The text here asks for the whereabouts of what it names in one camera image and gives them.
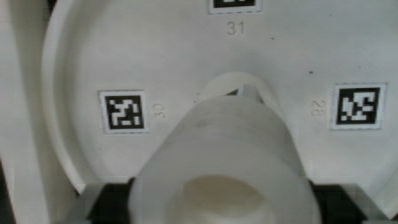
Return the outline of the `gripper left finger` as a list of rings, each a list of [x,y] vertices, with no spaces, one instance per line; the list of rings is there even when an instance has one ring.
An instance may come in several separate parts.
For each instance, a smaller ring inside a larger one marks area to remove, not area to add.
[[[135,179],[89,184],[78,198],[75,224],[130,224],[128,197]]]

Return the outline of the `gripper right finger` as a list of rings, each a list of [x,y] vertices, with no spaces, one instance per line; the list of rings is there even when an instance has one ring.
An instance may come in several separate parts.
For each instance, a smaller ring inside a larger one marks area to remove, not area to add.
[[[364,224],[380,218],[380,211],[361,187],[352,184],[316,184],[311,189],[320,207],[322,224]]]

